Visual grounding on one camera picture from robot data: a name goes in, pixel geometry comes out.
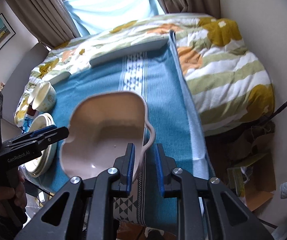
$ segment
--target white bowl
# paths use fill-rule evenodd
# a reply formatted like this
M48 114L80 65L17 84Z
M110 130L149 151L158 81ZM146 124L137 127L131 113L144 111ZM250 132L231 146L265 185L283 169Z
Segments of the white bowl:
M54 121L50 114L47 114L47 113L40 114L31 123L29 132L39 130L41 128L45 128L53 124L54 124ZM31 160L25 163L26 171L28 171L29 174L34 178L45 173L49 169L53 161L53 158L56 153L56 148L57 148L57 143L53 143L49 145L46 150L43 150L41 152L42 155L39 158L36 158L34 160Z
M42 88L42 84L43 83L38 83L36 85L36 87L34 88L34 90L31 92L31 94L28 97L28 102L27 102L28 105L30 105L33 102L33 100L35 99L35 97L38 94L39 90Z
M32 103L32 109L46 112L53 108L56 103L57 93L50 82L44 82Z

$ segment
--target teal blanket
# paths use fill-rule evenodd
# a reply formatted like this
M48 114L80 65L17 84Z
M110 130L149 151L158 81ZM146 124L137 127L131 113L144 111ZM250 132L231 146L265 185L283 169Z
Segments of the teal blanket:
M173 32L159 50L104 63L72 75L54 88L58 99L50 114L58 127L67 126L74 108L91 95L137 91L148 104L149 121L156 130L155 143L162 143L166 155L194 176L208 179L209 173L212 174L199 116L182 76ZM59 162L61 143L50 169L34 180L51 192L58 191L68 181ZM130 197L115 199L113 207L116 219L175 232L177 203L159 194L152 150L146 153L143 172L134 182Z

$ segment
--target bed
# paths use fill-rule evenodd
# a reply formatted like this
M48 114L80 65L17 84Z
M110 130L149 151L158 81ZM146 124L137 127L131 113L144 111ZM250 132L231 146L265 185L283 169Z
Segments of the bed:
M181 69L198 111L205 135L223 133L274 111L269 75L250 52L233 20L205 14L181 13L131 21L97 35L72 39L51 50L36 66L18 104L14 121L22 122L27 99L38 82L62 71L79 73L89 61L111 51L176 32Z

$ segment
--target ceramic bowl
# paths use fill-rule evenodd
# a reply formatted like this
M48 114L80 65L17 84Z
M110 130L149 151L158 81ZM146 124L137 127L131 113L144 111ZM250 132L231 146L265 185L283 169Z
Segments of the ceramic bowl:
M50 82L44 82L32 103L32 109L39 112L51 110L56 103L57 93Z
M145 128L150 138L145 143ZM146 150L153 144L155 130L148 121L145 100L130 91L92 96L74 110L69 136L60 149L61 167L68 177L96 177L125 155L128 143L135 145L133 181L142 171Z
M28 97L28 102L27 102L28 105L30 105L33 102L33 100L35 99L35 97L38 94L39 90L42 88L42 84L43 83L38 83L36 85L36 87L34 88L34 90L31 92L31 94Z
M29 132L39 130L41 128L45 128L53 124L55 123L50 114L48 113L40 114L31 123ZM56 148L57 148L57 143L53 143L49 145L46 150L43 150L41 152L42 155L39 158L36 158L32 161L25 163L26 171L28 171L29 174L34 178L45 173L49 169L53 161L53 158L56 153Z

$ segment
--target black cable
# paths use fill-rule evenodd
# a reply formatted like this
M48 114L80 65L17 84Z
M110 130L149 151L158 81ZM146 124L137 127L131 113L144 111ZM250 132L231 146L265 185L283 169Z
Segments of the black cable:
M141 229L139 235L136 237L136 240L138 240L138 239L140 238L140 236L142 235L142 233L144 232L144 230L145 230L145 228L142 227L142 229Z
M259 219L259 221L261 222L261 223L263 223L264 225L266 225L266 226L269 226L269 227L271 227L271 228L274 228L274 229L276 229L278 226L275 226L275 225L273 225L273 224L271 224L271 223L269 223L269 222L267 222L267 221L265 221L265 220L262 220L262 219L260 219L260 218L258 218Z
M287 107L287 101L285 103L283 103L282 106L280 106L275 112L273 112L273 114L270 117L261 121L259 123L259 125L263 125L263 124L267 123L268 121L273 119L277 114L279 114L281 111L283 111L286 107Z
M28 182L29 184L35 186L37 189L40 189L42 192L46 193L47 195L49 195L50 197L53 197L54 195L51 195L50 193L48 193L47 191L43 190L42 188L40 188L38 185L33 184L31 181L24 179L26 182Z

